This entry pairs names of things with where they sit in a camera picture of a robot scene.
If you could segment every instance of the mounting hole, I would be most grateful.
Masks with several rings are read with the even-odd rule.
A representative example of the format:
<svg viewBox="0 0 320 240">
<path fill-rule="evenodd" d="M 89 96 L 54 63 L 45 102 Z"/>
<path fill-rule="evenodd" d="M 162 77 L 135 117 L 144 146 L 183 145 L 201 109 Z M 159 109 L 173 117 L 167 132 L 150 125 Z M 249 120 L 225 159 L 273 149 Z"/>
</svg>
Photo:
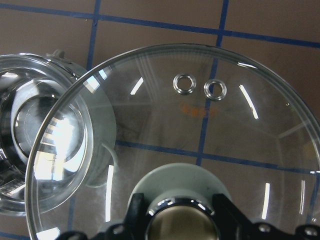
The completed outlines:
<svg viewBox="0 0 320 240">
<path fill-rule="evenodd" d="M 210 79 L 204 84 L 204 94 L 208 99 L 220 101 L 227 94 L 227 86 L 218 79 Z"/>
<path fill-rule="evenodd" d="M 180 73 L 173 79 L 173 88 L 181 95 L 191 94 L 196 86 L 196 78 L 188 73 Z"/>
</svg>

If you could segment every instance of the clear glass lens cover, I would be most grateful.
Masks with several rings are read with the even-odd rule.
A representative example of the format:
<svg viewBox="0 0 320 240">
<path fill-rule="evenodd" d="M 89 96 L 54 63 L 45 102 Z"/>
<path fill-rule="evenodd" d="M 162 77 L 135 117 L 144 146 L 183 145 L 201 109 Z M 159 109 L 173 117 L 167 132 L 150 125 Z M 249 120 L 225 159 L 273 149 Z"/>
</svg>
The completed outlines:
<svg viewBox="0 0 320 240">
<path fill-rule="evenodd" d="M 78 67 L 76 72 L 84 70 Z M 49 58 L 0 56 L 0 214 L 26 214 L 25 173 L 34 140 L 52 106 L 75 80 Z"/>
<path fill-rule="evenodd" d="M 93 237 L 169 163 L 209 170 L 251 221 L 293 233 L 320 221 L 319 133 L 283 79 L 239 54 L 193 44 L 125 53 L 81 77 L 44 121 L 27 168 L 31 236 Z"/>
</svg>

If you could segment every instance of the round glass cover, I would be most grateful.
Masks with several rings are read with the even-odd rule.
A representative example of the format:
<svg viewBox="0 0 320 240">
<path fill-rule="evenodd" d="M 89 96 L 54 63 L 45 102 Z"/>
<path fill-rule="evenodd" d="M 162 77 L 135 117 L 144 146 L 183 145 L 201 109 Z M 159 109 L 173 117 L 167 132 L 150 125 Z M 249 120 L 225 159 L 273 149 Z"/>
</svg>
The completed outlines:
<svg viewBox="0 0 320 240">
<path fill-rule="evenodd" d="M 252 222 L 293 233 L 320 221 L 319 136 L 295 91 L 244 56 L 196 44 L 119 55 L 81 77 L 40 129 L 26 179 L 31 237 L 92 238 L 170 163 L 209 170 Z"/>
</svg>

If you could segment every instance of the metal ring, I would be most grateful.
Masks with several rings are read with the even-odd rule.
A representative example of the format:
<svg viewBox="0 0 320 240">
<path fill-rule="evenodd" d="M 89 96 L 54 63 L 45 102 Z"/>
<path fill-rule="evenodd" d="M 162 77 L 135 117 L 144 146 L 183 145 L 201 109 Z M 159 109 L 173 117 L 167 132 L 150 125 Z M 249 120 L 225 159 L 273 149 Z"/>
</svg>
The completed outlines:
<svg viewBox="0 0 320 240">
<path fill-rule="evenodd" d="M 215 96 L 209 89 L 210 86 L 214 85 L 214 84 L 220 85 L 220 87 L 222 89 L 222 92 L 219 96 Z M 223 81 L 220 81 L 218 79 L 210 79 L 204 84 L 204 93 L 208 99 L 211 99 L 213 101 L 220 101 L 220 100 L 224 99 L 227 94 L 227 86 L 225 85 L 225 83 Z"/>
<path fill-rule="evenodd" d="M 210 206 L 205 205 L 200 200 L 191 199 L 188 197 L 170 197 L 158 202 L 156 205 L 152 207 L 149 207 L 147 215 L 152 217 L 153 215 L 156 215 L 165 208 L 177 205 L 194 207 L 206 213 L 209 216 L 213 216 L 215 214 L 215 211 Z"/>
<path fill-rule="evenodd" d="M 181 89 L 180 87 L 178 87 L 178 83 L 180 79 L 190 79 L 191 86 L 186 90 Z M 197 86 L 196 78 L 188 73 L 180 73 L 177 76 L 175 76 L 173 79 L 173 88 L 181 95 L 191 94 L 196 88 L 196 86 Z"/>
</svg>

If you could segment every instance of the curved glass edge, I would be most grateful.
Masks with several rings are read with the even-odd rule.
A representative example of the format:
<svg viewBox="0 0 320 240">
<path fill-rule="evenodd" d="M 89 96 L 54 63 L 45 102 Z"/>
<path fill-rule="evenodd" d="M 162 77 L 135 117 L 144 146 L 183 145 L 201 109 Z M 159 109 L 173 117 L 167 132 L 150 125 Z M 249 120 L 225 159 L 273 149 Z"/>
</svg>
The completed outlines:
<svg viewBox="0 0 320 240">
<path fill-rule="evenodd" d="M 207 52 L 207 54 L 214 55 L 218 59 L 225 60 L 227 62 L 231 63 L 238 63 L 238 64 L 246 64 L 251 67 L 248 67 L 248 70 L 251 72 L 254 72 L 255 74 L 261 76 L 263 79 L 268 81 L 271 85 L 276 87 L 279 92 L 281 92 L 284 97 L 286 97 L 292 105 L 296 108 L 296 112 L 301 118 L 301 121 L 304 123 L 305 128 L 307 129 L 310 138 L 312 139 L 312 143 L 314 146 L 314 149 L 316 151 L 316 157 L 318 160 L 318 165 L 320 164 L 320 155 L 319 155 L 319 149 L 320 149 L 320 126 L 313 115 L 313 113 L 310 111 L 310 109 L 307 107 L 306 103 L 302 100 L 302 98 L 297 94 L 297 92 L 278 74 L 267 68 L 266 66 L 262 65 L 261 63 L 252 60 L 248 57 L 245 57 L 243 55 L 240 55 L 238 53 L 214 47 L 209 45 L 201 45 L 201 44 L 190 44 L 190 43 L 174 43 L 174 44 L 161 44 L 161 45 L 155 45 L 155 46 L 148 46 L 148 47 L 142 47 L 135 50 L 128 51 L 126 53 L 117 55 L 115 57 L 112 57 L 101 64 L 97 65 L 90 71 L 88 71 L 86 74 L 84 74 L 81 78 L 79 78 L 68 90 L 67 92 L 56 102 L 56 104 L 52 107 L 51 111 L 46 116 L 44 122 L 42 123 L 42 127 L 39 130 L 36 140 L 34 142 L 32 151 L 29 156 L 29 161 L 27 165 L 27 172 L 26 172 L 26 191 L 25 191 L 25 207 L 26 207 L 26 218 L 27 218 L 27 225 L 29 229 L 29 233 L 31 238 L 33 236 L 36 236 L 36 229 L 34 223 L 38 220 L 38 222 L 41 224 L 40 216 L 34 215 L 34 213 L 39 213 L 39 209 L 36 211 L 33 211 L 34 208 L 38 208 L 38 206 L 34 206 L 32 203 L 34 203 L 34 199 L 31 193 L 32 187 L 34 182 L 32 181 L 32 165 L 34 164 L 34 159 L 36 155 L 36 149 L 39 147 L 39 142 L 41 140 L 42 135 L 45 132 L 45 126 L 49 124 L 50 119 L 54 116 L 54 113 L 59 109 L 60 106 L 64 105 L 69 101 L 70 99 L 74 98 L 75 94 L 77 92 L 74 92 L 74 89 L 81 87 L 82 84 L 87 81 L 94 73 L 97 71 L 110 66 L 116 62 L 120 62 L 121 60 L 124 60 L 126 58 L 129 58 L 134 55 L 138 54 L 158 54 L 159 51 L 163 50 L 177 50 L 177 49 L 185 49 L 186 51 L 189 51 L 192 49 L 193 51 L 203 51 Z"/>
<path fill-rule="evenodd" d="M 82 154 L 82 160 L 80 165 L 78 166 L 78 172 L 77 172 L 77 176 L 72 179 L 72 181 L 69 182 L 68 184 L 68 189 L 69 191 L 65 191 L 63 192 L 61 195 L 59 195 L 58 198 L 54 199 L 54 196 L 50 196 L 49 198 L 46 198 L 45 200 L 41 200 L 39 198 L 39 192 L 29 192 L 30 196 L 28 196 L 28 191 L 29 189 L 37 189 L 38 186 L 38 182 L 32 180 L 32 178 L 35 177 L 35 169 L 34 169 L 34 165 L 35 165 L 35 161 L 36 161 L 36 156 L 37 156 L 37 152 L 38 151 L 34 151 L 35 152 L 35 158 L 32 158 L 32 161 L 30 161 L 31 158 L 29 158 L 28 164 L 27 164 L 27 172 L 25 175 L 25 182 L 26 182 L 26 186 L 30 186 L 30 187 L 26 187 L 25 188 L 25 199 L 26 198 L 30 198 L 30 201 L 26 200 L 25 201 L 25 212 L 26 215 L 28 214 L 27 211 L 28 209 L 32 209 L 30 211 L 30 213 L 32 214 L 33 212 L 36 213 L 45 213 L 47 211 L 50 211 L 53 208 L 56 208 L 60 205 L 62 205 L 64 202 L 66 202 L 73 194 L 74 192 L 77 191 L 77 189 L 80 187 L 81 183 L 84 181 L 85 176 L 89 170 L 89 166 L 90 166 L 90 161 L 91 161 L 91 157 L 92 157 L 92 149 L 93 149 L 93 145 L 94 145 L 94 140 L 93 140 L 93 131 L 92 131 L 92 124 L 91 124 L 91 119 L 90 119 L 90 114 L 88 111 L 88 107 L 86 104 L 84 104 L 83 99 L 76 99 L 76 105 L 78 107 L 78 109 L 81 111 L 82 115 L 82 119 L 83 119 L 83 123 L 84 123 L 84 130 L 83 130 L 83 142 L 81 145 L 85 145 L 85 149 L 84 149 L 84 153 Z M 42 123 L 40 130 L 44 129 L 44 131 L 47 130 L 47 125 L 45 125 L 45 121 Z M 39 135 L 40 133 L 38 132 L 37 134 L 37 138 L 34 142 L 34 144 L 36 143 L 40 143 L 42 141 L 42 135 Z M 32 217 L 33 221 L 31 224 L 28 223 L 27 221 L 27 225 L 28 225 L 28 229 L 30 231 L 31 228 L 34 227 L 35 223 L 40 223 L 41 224 L 41 219 L 40 219 L 40 214 L 35 214 Z"/>
<path fill-rule="evenodd" d="M 60 71 L 66 73 L 69 75 L 69 79 L 72 83 L 74 83 L 77 79 L 79 79 L 82 75 L 87 73 L 88 71 L 80 66 L 79 64 L 75 62 L 70 63 L 64 63 L 63 61 L 60 61 L 55 58 L 51 58 L 49 56 L 41 56 L 34 53 L 19 53 L 19 54 L 5 54 L 0 55 L 0 61 L 6 62 L 7 60 L 14 59 L 17 60 L 17 64 L 19 63 L 19 60 L 25 60 L 25 61 L 34 61 L 35 63 L 46 65 L 47 67 L 53 67 L 57 68 Z"/>
</svg>

